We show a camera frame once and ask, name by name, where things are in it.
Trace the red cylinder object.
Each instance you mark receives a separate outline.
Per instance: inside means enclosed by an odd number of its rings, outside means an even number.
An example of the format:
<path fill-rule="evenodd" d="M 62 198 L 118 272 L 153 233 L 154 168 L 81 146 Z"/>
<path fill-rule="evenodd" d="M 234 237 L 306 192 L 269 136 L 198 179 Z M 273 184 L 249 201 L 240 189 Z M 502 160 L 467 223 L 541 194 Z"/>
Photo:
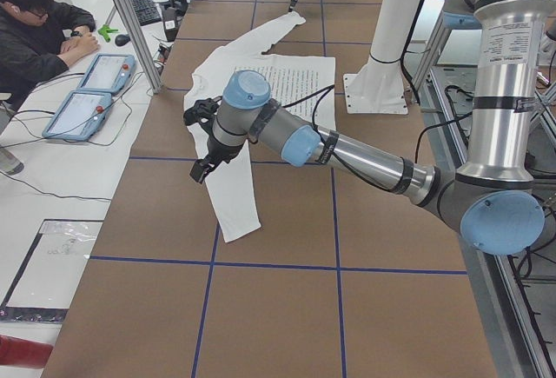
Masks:
<path fill-rule="evenodd" d="M 53 346 L 1 335 L 1 365 L 17 368 L 44 368 L 50 358 Z"/>

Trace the person in black jacket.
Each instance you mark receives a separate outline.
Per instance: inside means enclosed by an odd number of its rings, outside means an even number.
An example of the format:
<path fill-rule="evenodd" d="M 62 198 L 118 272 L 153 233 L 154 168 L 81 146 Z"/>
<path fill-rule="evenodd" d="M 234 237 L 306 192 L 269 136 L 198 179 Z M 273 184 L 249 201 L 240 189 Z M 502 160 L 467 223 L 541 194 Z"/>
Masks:
<path fill-rule="evenodd" d="M 55 0 L 1 0 L 1 91 L 18 110 L 43 82 L 99 49 L 94 17 Z"/>

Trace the upper blue teach pendant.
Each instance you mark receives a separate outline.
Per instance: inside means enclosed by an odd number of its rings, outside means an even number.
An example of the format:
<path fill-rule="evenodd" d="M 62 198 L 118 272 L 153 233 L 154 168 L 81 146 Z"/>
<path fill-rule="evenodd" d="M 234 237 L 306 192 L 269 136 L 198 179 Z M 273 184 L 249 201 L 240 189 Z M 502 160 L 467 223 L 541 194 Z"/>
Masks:
<path fill-rule="evenodd" d="M 135 69 L 136 60 L 132 55 L 97 54 L 77 88 L 115 95 L 123 89 Z"/>

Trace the black computer mouse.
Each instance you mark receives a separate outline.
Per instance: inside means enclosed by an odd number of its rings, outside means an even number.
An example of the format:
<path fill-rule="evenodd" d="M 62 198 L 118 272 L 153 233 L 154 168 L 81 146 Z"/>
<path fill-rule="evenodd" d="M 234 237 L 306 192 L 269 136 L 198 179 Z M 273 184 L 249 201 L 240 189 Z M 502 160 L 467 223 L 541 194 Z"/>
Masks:
<path fill-rule="evenodd" d="M 114 42 L 116 46 L 122 47 L 130 42 L 130 36 L 127 34 L 119 34 L 115 37 Z"/>

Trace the aluminium frame post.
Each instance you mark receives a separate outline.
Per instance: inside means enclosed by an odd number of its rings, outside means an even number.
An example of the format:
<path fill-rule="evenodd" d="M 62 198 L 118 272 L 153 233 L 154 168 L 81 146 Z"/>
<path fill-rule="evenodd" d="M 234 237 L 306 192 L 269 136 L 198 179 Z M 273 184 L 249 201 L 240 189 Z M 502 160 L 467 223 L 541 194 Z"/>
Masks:
<path fill-rule="evenodd" d="M 150 54 L 132 2 L 130 0 L 113 0 L 113 2 L 126 31 L 129 33 L 136 57 L 142 65 L 142 70 L 149 81 L 150 88 L 154 94 L 158 94 L 162 87 L 162 80 L 155 66 L 154 59 Z"/>

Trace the black keyboard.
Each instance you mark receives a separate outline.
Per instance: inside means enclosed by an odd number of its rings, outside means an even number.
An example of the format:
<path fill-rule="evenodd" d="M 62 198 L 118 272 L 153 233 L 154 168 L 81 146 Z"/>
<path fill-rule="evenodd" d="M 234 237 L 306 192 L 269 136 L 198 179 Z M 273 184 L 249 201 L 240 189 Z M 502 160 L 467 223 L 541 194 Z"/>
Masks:
<path fill-rule="evenodd" d="M 130 0 L 130 2 L 141 26 L 159 23 L 162 21 L 160 13 L 153 0 Z"/>

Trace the black device with label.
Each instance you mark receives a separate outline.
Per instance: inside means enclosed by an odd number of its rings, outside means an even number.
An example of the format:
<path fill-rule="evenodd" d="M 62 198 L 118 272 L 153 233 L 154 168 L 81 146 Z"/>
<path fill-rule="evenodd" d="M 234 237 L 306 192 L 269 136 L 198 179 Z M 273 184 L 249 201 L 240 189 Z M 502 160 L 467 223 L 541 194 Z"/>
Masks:
<path fill-rule="evenodd" d="M 179 30 L 176 10 L 168 7 L 162 12 L 162 26 L 167 42 L 174 42 Z"/>

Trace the green plastic tool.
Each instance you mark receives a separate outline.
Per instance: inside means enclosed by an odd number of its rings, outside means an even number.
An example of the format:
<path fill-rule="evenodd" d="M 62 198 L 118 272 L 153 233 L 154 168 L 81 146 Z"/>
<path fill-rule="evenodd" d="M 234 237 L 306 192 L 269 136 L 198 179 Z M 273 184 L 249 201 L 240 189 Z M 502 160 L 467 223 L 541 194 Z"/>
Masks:
<path fill-rule="evenodd" d="M 108 24 L 104 24 L 98 29 L 98 34 L 104 39 L 105 42 L 111 41 L 111 36 L 118 32 L 118 29 L 111 28 Z"/>

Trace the blue teach pendant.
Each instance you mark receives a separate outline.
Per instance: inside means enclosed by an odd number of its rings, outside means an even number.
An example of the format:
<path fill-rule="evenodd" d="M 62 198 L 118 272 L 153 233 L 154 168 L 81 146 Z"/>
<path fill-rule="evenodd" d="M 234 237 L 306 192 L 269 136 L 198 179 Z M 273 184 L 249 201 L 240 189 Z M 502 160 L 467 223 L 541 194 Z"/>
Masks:
<path fill-rule="evenodd" d="M 115 95 L 123 89 L 135 69 L 136 60 L 132 55 L 97 54 L 77 88 Z"/>
<path fill-rule="evenodd" d="M 88 141 L 101 128 L 112 105 L 108 92 L 72 90 L 47 123 L 42 137 Z"/>

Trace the lower blue teach pendant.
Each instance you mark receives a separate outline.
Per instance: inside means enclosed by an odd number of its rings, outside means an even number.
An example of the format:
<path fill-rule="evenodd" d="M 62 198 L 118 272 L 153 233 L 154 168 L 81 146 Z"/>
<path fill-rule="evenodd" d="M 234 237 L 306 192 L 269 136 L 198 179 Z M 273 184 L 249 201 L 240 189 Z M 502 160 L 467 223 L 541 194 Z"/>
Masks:
<path fill-rule="evenodd" d="M 42 137 L 88 141 L 101 128 L 112 105 L 108 92 L 72 90 L 47 123 Z"/>

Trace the white long sleeve printed shirt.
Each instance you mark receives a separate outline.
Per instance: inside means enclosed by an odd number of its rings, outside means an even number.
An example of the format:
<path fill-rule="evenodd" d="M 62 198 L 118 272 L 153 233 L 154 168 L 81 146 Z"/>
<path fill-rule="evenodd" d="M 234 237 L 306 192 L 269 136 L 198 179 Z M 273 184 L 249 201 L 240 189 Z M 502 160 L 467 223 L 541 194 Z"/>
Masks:
<path fill-rule="evenodd" d="M 213 124 L 188 126 L 197 159 L 214 136 L 239 155 L 222 162 L 204 180 L 225 242 L 261 227 L 255 204 L 249 144 L 261 143 L 295 167 L 320 154 L 315 126 L 334 129 L 335 60 L 281 56 L 268 50 L 305 20 L 292 11 L 214 50 L 194 71 L 184 111 L 196 100 L 222 96 Z"/>

